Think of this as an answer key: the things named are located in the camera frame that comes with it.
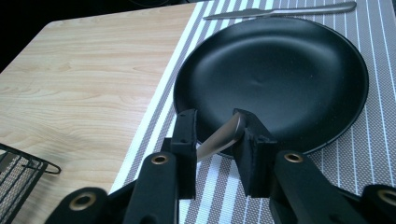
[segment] black wire rack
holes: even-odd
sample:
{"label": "black wire rack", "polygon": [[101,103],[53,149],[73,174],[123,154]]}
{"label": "black wire rack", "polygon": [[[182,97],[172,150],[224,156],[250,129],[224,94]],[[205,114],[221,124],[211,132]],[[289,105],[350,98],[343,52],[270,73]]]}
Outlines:
{"label": "black wire rack", "polygon": [[0,223],[11,223],[44,173],[61,171],[49,161],[0,144]]}

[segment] butter knife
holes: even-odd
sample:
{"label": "butter knife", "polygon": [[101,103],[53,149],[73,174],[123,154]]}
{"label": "butter knife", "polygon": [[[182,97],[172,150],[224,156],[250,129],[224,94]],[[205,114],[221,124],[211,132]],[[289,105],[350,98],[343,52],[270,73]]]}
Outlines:
{"label": "butter knife", "polygon": [[262,10],[258,8],[248,8],[241,11],[224,12],[204,17],[205,20],[221,20],[245,17],[272,17],[272,16],[295,16],[348,12],[356,7],[356,2],[345,2],[339,4],[326,5],[321,7],[296,7],[296,8],[275,8]]}

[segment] black plate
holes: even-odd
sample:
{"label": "black plate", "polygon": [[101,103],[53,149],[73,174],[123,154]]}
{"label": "black plate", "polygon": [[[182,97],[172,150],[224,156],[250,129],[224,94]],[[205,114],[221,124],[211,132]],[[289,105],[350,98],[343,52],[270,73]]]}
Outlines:
{"label": "black plate", "polygon": [[352,125],[367,93],[364,60],[342,35],[312,21],[269,18],[228,27],[195,49],[180,68],[174,101],[177,112],[198,109],[200,142],[241,108],[282,149],[310,152]]}

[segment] wood grain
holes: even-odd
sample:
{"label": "wood grain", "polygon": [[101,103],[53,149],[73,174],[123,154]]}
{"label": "wood grain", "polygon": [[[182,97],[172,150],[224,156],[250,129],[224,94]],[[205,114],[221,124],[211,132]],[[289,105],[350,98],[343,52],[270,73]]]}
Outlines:
{"label": "wood grain", "polygon": [[109,191],[194,4],[48,24],[0,74],[0,142],[62,167],[15,223],[72,191]]}

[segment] striped placemat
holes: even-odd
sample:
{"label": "striped placemat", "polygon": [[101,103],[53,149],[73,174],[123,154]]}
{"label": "striped placemat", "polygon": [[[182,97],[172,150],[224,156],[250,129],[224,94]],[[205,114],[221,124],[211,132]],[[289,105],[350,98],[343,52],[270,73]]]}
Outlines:
{"label": "striped placemat", "polygon": [[[112,191],[138,177],[142,160],[159,151],[175,122],[173,84],[191,51],[215,32],[241,22],[202,17],[250,7],[313,7],[344,0],[216,0],[196,5],[128,150]],[[361,194],[368,184],[395,187],[396,181],[396,25],[390,0],[357,0],[347,14],[304,16],[349,39],[366,61],[370,90],[355,124],[337,141],[310,155],[328,179]],[[196,200],[180,202],[180,223],[272,223],[267,199],[245,197],[234,161],[215,155],[197,165]]]}

